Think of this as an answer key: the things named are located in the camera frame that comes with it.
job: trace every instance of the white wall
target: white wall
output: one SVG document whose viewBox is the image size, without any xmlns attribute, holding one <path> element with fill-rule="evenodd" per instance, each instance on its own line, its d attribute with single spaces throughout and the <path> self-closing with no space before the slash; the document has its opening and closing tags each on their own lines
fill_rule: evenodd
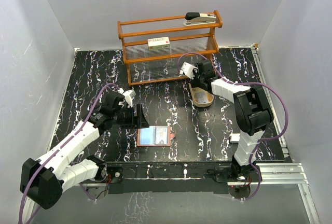
<svg viewBox="0 0 332 224">
<path fill-rule="evenodd" d="M 219 10 L 219 45 L 261 41 L 281 0 L 48 0 L 75 48 L 121 48 L 117 21 Z"/>
<path fill-rule="evenodd" d="M 0 222 L 17 223 L 23 162 L 52 137 L 74 50 L 47 0 L 0 0 Z"/>
<path fill-rule="evenodd" d="M 322 223 L 332 219 L 331 44 L 332 0 L 283 0 L 259 46 L 268 84 L 288 105 L 289 151 L 303 163 Z"/>
</svg>

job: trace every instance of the small box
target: small box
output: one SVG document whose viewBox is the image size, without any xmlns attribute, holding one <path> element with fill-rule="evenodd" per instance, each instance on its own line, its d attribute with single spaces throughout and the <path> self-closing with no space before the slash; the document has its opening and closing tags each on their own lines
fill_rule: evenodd
<svg viewBox="0 0 332 224">
<path fill-rule="evenodd" d="M 169 49 L 171 47 L 168 37 L 148 39 L 147 44 L 149 46 L 149 50 Z"/>
</svg>

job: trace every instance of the robotic arm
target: robotic arm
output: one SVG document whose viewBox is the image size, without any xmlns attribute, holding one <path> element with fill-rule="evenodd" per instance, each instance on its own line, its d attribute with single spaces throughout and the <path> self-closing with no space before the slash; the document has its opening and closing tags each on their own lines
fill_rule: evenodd
<svg viewBox="0 0 332 224">
<path fill-rule="evenodd" d="M 266 128 L 273 122 L 273 113 L 261 86 L 247 87 L 218 78 L 214 72 L 212 62 L 203 60 L 195 65 L 183 63 L 180 74 L 190 78 L 191 86 L 199 87 L 221 96 L 234 103 L 236 120 L 240 128 L 238 148 L 232 158 L 231 177 L 248 177 L 254 170 L 250 165 L 255 164 L 255 147 L 264 134 Z"/>
<path fill-rule="evenodd" d="M 20 191 L 25 188 L 36 170 L 49 159 L 54 151 L 57 155 L 50 160 L 38 173 L 30 186 L 27 196 L 44 209 L 49 209 L 59 200 L 67 189 L 84 180 L 102 181 L 106 176 L 106 162 L 88 156 L 82 162 L 70 166 L 75 157 L 91 142 L 99 138 L 113 125 L 120 125 L 124 129 L 148 128 L 141 104 L 136 105 L 136 113 L 132 107 L 133 90 L 111 92 L 106 96 L 103 104 L 97 105 L 90 118 L 84 125 L 80 121 L 76 128 L 58 145 L 37 160 L 29 158 L 22 168 Z"/>
</svg>

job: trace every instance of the wooden shelf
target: wooden shelf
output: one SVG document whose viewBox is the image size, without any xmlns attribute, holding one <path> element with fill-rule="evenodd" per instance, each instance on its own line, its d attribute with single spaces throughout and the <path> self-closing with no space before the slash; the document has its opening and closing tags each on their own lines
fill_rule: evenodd
<svg viewBox="0 0 332 224">
<path fill-rule="evenodd" d="M 177 68 L 174 70 L 173 67 L 169 67 L 169 69 L 166 69 L 164 72 L 165 64 L 168 66 L 170 64 L 177 64 L 177 59 L 181 55 L 189 52 L 206 55 L 208 58 L 211 58 L 212 54 L 218 53 L 219 48 L 214 33 L 216 27 L 220 28 L 223 26 L 223 21 L 217 10 L 209 13 L 217 16 L 216 23 L 184 26 L 184 15 L 129 22 L 118 21 L 118 35 L 122 42 L 123 61 L 127 65 L 129 85 L 186 78 L 184 76 L 179 76 Z M 188 31 L 201 29 L 208 29 L 208 32 L 204 34 L 188 35 Z M 128 37 L 181 31 L 185 31 L 187 35 L 170 37 L 170 49 L 150 51 L 148 49 L 147 40 L 125 41 Z M 147 77 L 146 79 L 138 79 L 136 76 L 137 74 L 140 74 L 139 67 L 142 67 L 141 73 L 143 74 L 143 77 L 147 72 L 150 74 L 150 77 Z M 153 69 L 154 71 L 151 73 L 151 71 L 147 71 L 146 68 Z"/>
</svg>

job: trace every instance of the gray floor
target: gray floor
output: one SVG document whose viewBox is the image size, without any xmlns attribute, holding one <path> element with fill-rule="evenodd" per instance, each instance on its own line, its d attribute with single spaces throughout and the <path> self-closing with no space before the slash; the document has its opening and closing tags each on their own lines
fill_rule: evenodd
<svg viewBox="0 0 332 224">
<path fill-rule="evenodd" d="M 65 192 L 32 223 L 309 223 L 297 185 L 262 185 L 244 204 L 212 193 L 128 193 L 96 204 L 80 189 Z"/>
</svg>

